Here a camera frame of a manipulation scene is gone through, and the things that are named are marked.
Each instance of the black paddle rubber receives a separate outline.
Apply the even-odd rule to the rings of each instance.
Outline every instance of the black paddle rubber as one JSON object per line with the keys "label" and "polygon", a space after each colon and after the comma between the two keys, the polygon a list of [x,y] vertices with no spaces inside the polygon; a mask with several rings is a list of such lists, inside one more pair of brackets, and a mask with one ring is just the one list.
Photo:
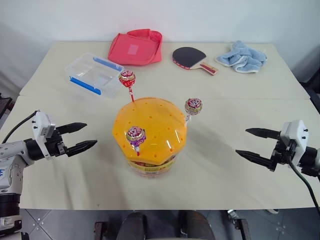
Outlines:
{"label": "black paddle rubber", "polygon": [[172,60],[185,69],[191,68],[205,57],[207,56],[202,51],[189,46],[180,47],[172,53]]}

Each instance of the yellow lid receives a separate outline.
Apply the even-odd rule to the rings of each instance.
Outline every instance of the yellow lid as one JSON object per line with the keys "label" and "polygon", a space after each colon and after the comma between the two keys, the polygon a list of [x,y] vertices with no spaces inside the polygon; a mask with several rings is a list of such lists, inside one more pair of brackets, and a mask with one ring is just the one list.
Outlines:
{"label": "yellow lid", "polygon": [[[139,156],[126,138],[127,131],[133,126],[145,130],[146,140],[139,146]],[[121,108],[112,134],[128,160],[161,165],[186,144],[185,115],[167,100],[140,98]]]}

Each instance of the ping pong paddle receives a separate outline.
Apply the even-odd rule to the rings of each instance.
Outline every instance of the ping pong paddle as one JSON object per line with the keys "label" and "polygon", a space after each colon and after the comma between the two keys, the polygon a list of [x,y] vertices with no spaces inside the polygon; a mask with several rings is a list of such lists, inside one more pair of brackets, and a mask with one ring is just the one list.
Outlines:
{"label": "ping pong paddle", "polygon": [[184,69],[204,69],[211,75],[215,75],[218,69],[207,64],[206,57],[204,52],[189,46],[180,47],[172,54],[173,62]]}

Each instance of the white wall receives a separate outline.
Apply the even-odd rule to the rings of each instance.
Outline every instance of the white wall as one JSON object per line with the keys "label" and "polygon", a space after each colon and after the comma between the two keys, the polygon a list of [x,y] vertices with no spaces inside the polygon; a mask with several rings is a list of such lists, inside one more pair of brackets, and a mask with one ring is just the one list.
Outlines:
{"label": "white wall", "polygon": [[320,0],[1,0],[0,91],[22,88],[53,41],[140,28],[165,41],[274,43],[301,81],[320,66]]}

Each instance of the clear plastic storage box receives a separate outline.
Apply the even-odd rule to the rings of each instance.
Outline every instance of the clear plastic storage box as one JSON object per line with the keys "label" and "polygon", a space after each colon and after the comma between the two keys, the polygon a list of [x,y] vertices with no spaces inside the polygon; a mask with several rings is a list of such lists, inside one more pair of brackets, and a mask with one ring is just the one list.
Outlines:
{"label": "clear plastic storage box", "polygon": [[113,98],[121,87],[118,80],[124,67],[86,53],[69,64],[65,71],[70,81],[98,95]]}

